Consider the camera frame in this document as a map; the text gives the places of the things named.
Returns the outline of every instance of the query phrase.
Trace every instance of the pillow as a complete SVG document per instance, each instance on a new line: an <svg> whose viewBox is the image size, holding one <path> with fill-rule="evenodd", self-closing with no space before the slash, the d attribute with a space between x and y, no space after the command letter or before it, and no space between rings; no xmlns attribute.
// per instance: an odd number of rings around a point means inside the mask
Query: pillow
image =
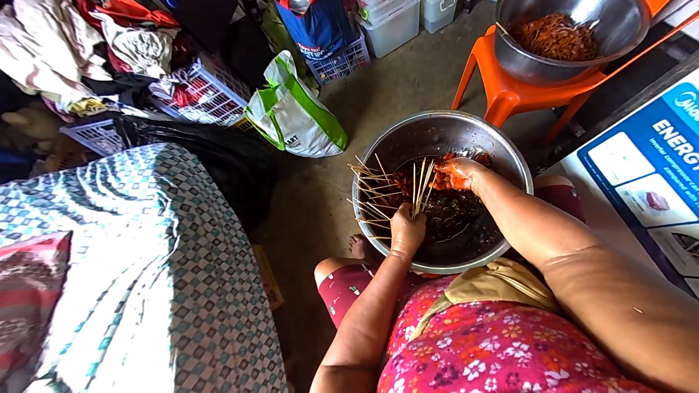
<svg viewBox="0 0 699 393"><path fill-rule="evenodd" d="M72 232L0 248L0 384L24 390L61 294Z"/></svg>

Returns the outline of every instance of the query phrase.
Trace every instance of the hand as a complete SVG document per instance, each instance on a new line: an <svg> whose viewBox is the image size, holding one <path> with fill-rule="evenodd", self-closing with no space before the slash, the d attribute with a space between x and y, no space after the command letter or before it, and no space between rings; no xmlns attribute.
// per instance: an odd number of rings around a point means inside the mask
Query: hand
<svg viewBox="0 0 699 393"><path fill-rule="evenodd" d="M410 261L425 239L427 217L420 213L412 219L412 204L403 202L391 218L391 251L394 255Z"/></svg>
<svg viewBox="0 0 699 393"><path fill-rule="evenodd" d="M437 170L449 174L453 189L471 190L474 175L487 171L488 169L472 159L458 157L450 159L443 165L438 166Z"/></svg>

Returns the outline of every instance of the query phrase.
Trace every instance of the blue bag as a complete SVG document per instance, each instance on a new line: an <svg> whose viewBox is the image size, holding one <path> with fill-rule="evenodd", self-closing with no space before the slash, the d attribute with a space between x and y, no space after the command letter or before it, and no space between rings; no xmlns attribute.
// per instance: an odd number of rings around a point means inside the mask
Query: blue bag
<svg viewBox="0 0 699 393"><path fill-rule="evenodd" d="M307 60L326 59L356 40L342 0L311 1L302 15L287 9L289 0L276 4L289 35Z"/></svg>

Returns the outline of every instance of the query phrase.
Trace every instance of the metal bowl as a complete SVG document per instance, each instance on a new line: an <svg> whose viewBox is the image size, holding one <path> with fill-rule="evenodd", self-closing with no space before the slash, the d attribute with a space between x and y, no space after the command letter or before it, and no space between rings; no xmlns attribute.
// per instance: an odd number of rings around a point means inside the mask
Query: metal bowl
<svg viewBox="0 0 699 393"><path fill-rule="evenodd" d="M591 27L600 57L587 62L547 59L527 52L497 29L495 56L510 75L522 82L560 85L586 71L592 72L641 43L651 20L644 0L498 0L495 19L512 32L521 23L551 13L565 13L573 22Z"/></svg>
<svg viewBox="0 0 699 393"><path fill-rule="evenodd" d="M533 193L529 168L512 141L480 117L456 110L428 110L401 120L369 145L362 161L370 168L378 169L379 164L374 155L376 153L388 173L416 157L442 156L448 152L464 155L479 150L490 154L495 172L529 194ZM356 176L353 183L352 197L366 201L367 196L363 192L358 193ZM366 219L364 213L356 207L354 214L357 218ZM482 224L495 225L492 218ZM387 230L364 222L360 222L359 226L371 244L383 255L388 255L390 241L370 237L386 236ZM510 244L502 235L499 235L495 243L482 250L470 248L469 242L464 243L461 240L463 239L456 236L448 241L435 243L436 247L431 245L427 250L421 248L412 261L412 268L425 273L460 273L471 267L483 266L510 248Z"/></svg>

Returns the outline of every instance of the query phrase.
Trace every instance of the floral pattern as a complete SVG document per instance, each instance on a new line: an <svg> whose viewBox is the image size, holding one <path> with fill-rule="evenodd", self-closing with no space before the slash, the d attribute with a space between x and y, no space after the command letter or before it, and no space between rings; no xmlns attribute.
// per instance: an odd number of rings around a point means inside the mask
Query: floral pattern
<svg viewBox="0 0 699 393"><path fill-rule="evenodd" d="M458 304L410 335L454 277L430 281L401 305L381 393L652 392L625 379L570 322L511 301Z"/></svg>

